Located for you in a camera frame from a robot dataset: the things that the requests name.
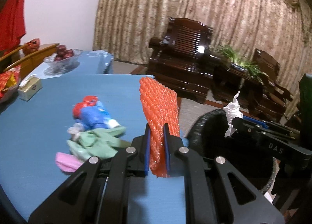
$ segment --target silver screw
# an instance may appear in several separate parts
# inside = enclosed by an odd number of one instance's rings
[[[129,146],[129,147],[126,148],[126,152],[127,152],[127,153],[134,153],[135,150],[136,150],[136,149],[135,149],[135,147],[133,147],[133,146]]]
[[[96,157],[96,156],[92,156],[92,157],[89,159],[89,162],[90,162],[91,164],[96,164],[98,161],[99,161],[99,158]]]
[[[189,150],[188,150],[187,147],[182,146],[182,147],[179,148],[179,151],[180,151],[181,153],[188,153]]]
[[[219,156],[216,158],[216,162],[219,164],[224,164],[225,163],[225,158],[222,156]]]

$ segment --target dark wooden armchair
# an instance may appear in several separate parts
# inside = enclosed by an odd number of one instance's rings
[[[286,88],[277,84],[280,65],[272,56],[265,51],[256,49],[253,61],[267,76],[261,75],[264,83],[262,88],[249,91],[249,113],[259,118],[278,122],[286,110],[286,101],[292,101],[293,96]]]
[[[213,29],[187,18],[170,18],[163,39],[153,37],[154,49],[147,74],[177,93],[191,94],[204,103],[212,82],[213,68],[220,58],[208,46]]]

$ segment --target green plant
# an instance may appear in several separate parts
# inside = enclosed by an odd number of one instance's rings
[[[259,77],[260,74],[267,75],[266,73],[262,72],[258,65],[254,62],[248,61],[240,57],[239,53],[235,51],[230,45],[218,46],[217,52],[222,54],[223,56],[230,59],[230,61],[238,66],[241,66],[248,70],[249,75],[252,78],[257,79],[260,83],[263,84],[261,78]]]

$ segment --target black trash bin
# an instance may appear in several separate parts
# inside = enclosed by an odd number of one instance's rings
[[[207,158],[225,157],[262,194],[273,184],[277,162],[272,156],[248,144],[242,144],[234,133],[224,138],[228,129],[226,113],[216,109],[201,116],[187,135],[189,148]]]

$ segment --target table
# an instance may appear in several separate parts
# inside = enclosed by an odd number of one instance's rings
[[[74,69],[65,74],[50,72],[49,65],[43,62],[27,77],[33,74],[41,79],[55,78],[62,75],[113,74],[112,61],[113,55],[104,50],[83,51]]]
[[[56,152],[68,153],[67,129],[73,106],[97,95],[131,141],[143,135],[146,119],[139,92],[140,75],[63,75],[42,80],[43,88],[28,102],[16,99],[0,114],[0,184],[13,206],[30,214],[68,176],[54,163]],[[130,224],[185,223],[183,177],[132,177]]]

